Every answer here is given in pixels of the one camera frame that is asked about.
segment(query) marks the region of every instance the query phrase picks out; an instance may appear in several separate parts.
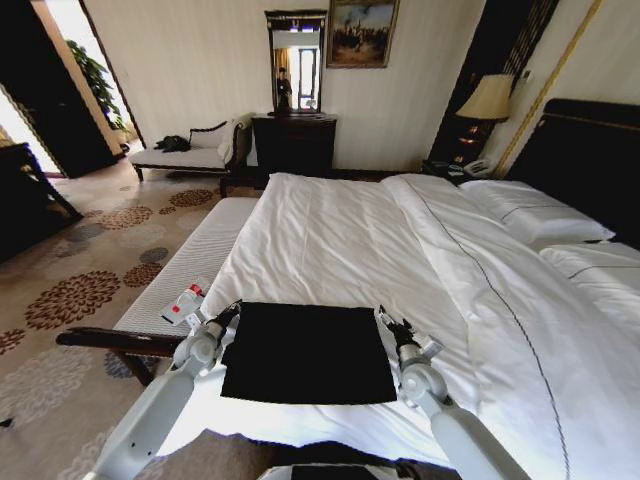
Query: painting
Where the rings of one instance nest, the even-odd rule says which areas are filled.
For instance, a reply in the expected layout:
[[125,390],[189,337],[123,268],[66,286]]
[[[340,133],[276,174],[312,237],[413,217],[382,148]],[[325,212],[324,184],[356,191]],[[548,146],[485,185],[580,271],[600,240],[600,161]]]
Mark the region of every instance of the painting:
[[385,68],[400,0],[331,0],[328,68]]

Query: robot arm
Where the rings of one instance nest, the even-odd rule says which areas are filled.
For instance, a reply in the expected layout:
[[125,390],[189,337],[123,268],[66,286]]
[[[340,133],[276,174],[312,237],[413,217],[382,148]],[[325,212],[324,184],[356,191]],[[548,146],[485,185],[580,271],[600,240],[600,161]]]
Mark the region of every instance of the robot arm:
[[411,326],[395,321],[382,305],[376,316],[396,339],[400,393],[427,414],[434,438],[460,476],[465,480],[529,479],[478,417],[449,398],[444,378],[431,366],[431,359],[444,348],[442,344],[431,337],[420,347],[413,340]]
[[153,459],[193,392],[196,375],[214,367],[226,328],[239,313],[232,304],[180,343],[169,371],[153,380],[113,430],[84,480],[133,479]]

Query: mirror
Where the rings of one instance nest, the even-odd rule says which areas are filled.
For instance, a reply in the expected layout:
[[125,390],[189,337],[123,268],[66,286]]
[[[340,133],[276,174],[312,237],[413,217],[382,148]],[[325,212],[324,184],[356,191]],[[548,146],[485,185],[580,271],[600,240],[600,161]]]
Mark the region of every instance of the mirror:
[[277,115],[318,113],[326,10],[269,11],[271,89]]

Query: potted plant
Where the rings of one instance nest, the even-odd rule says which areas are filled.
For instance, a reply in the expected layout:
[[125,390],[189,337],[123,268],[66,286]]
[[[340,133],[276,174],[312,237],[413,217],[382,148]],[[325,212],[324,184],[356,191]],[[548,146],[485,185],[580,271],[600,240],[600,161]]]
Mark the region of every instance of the potted plant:
[[102,76],[103,73],[107,72],[107,69],[87,55],[86,49],[73,40],[67,40],[67,45],[71,49],[71,53],[73,53],[84,78],[87,80],[93,96],[98,101],[98,105],[100,105],[100,109],[107,119],[111,130],[115,132],[118,143],[121,145],[126,144],[129,131],[120,116],[120,109],[113,103],[113,96],[109,91],[112,87]]

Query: bed bench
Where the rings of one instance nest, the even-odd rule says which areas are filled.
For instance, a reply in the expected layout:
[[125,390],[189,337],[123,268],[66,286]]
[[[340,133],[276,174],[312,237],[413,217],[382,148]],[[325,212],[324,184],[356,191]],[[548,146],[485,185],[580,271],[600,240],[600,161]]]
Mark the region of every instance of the bed bench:
[[56,343],[111,350],[143,385],[151,383],[153,375],[139,356],[171,357],[189,333],[186,324],[173,326],[159,312],[198,276],[213,281],[257,201],[218,202],[112,330],[72,327],[60,333]]

